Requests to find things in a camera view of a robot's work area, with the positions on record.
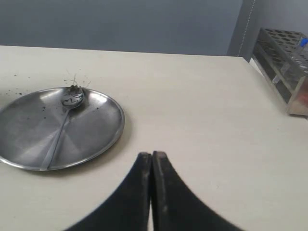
table surface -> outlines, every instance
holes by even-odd
[[[0,106],[68,86],[75,74],[120,103],[124,133],[77,167],[32,172],[1,163],[0,230],[69,227],[115,190],[138,152],[153,150],[240,228],[308,230],[308,123],[286,115],[244,59],[0,46]]]

metal spoon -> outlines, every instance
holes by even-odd
[[[82,104],[83,100],[84,100],[84,93],[83,93],[82,88],[78,86],[73,86],[73,85],[67,89],[67,91],[61,98],[61,103],[63,107],[66,108],[66,113],[64,116],[64,120],[60,126],[60,129],[58,133],[55,135],[55,137],[53,138],[53,142],[45,156],[45,159],[42,162],[42,165],[40,167],[41,171],[47,170],[49,168],[49,165],[51,164],[51,161],[53,159],[54,153],[56,151],[56,148],[57,148],[57,145],[60,139],[60,135],[62,133],[66,119],[68,117],[68,113],[72,109],[79,107]]]

stainless steel plate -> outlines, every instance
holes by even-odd
[[[0,159],[9,165],[40,170],[64,118],[60,98],[66,88],[21,97],[0,110]],[[122,134],[120,105],[107,95],[84,89],[83,104],[69,114],[48,170],[86,162],[110,148]]]

blue cap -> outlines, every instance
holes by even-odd
[[[308,43],[308,38],[303,38],[303,40],[300,43],[300,46],[305,47],[307,45],[307,43]]]

plate rim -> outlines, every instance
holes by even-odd
[[[41,93],[41,92],[44,92],[44,91],[48,91],[48,90],[61,90],[61,89],[66,89],[68,87],[58,87],[58,88],[49,88],[49,89],[44,89],[44,90],[38,90],[38,91],[35,91],[35,92],[32,92],[32,93],[29,93],[27,95],[24,95],[22,97],[18,97],[17,99],[9,102],[8,104],[6,104],[3,108],[0,109],[0,114],[5,110],[7,109],[11,104],[13,104],[14,102],[18,101],[19,99],[23,98],[23,97],[26,97],[26,96],[29,96],[29,95],[32,95],[32,94],[35,94],[35,93]],[[100,151],[92,154],[91,156],[87,157],[87,158],[84,158],[80,161],[76,161],[76,162],[73,162],[71,164],[68,164],[68,165],[61,165],[61,166],[55,166],[55,167],[51,167],[49,169],[40,169],[39,167],[31,167],[31,166],[25,166],[25,165],[21,165],[21,164],[17,164],[17,163],[14,163],[10,160],[7,160],[6,158],[2,157],[2,155],[0,154],[0,160],[5,163],[5,164],[8,164],[8,165],[11,165],[13,167],[17,167],[19,169],[23,169],[23,170],[30,170],[30,171],[53,171],[53,170],[59,170],[59,169],[64,169],[64,168],[68,168],[68,167],[73,167],[73,166],[76,166],[76,165],[80,165],[80,164],[83,164],[91,159],[94,159],[96,157],[98,157],[99,155],[103,154],[104,152],[106,152],[109,148],[111,148],[111,146],[113,146],[118,140],[119,138],[121,137],[122,133],[123,133],[123,130],[124,130],[124,126],[125,126],[125,114],[124,114],[124,110],[122,109],[122,107],[120,106],[120,104],[115,100],[113,99],[112,97],[104,94],[104,93],[101,93],[97,90],[92,90],[92,89],[89,89],[89,88],[83,88],[83,89],[86,89],[88,91],[91,91],[91,92],[94,92],[94,93],[97,93],[97,94],[100,94],[100,95],[103,95],[104,97],[110,99],[116,106],[117,108],[120,110],[120,113],[121,113],[121,124],[120,124],[120,127],[119,127],[119,130],[116,132],[115,136],[113,137],[113,139],[108,143],[108,145],[104,146],[104,148],[102,148]]]

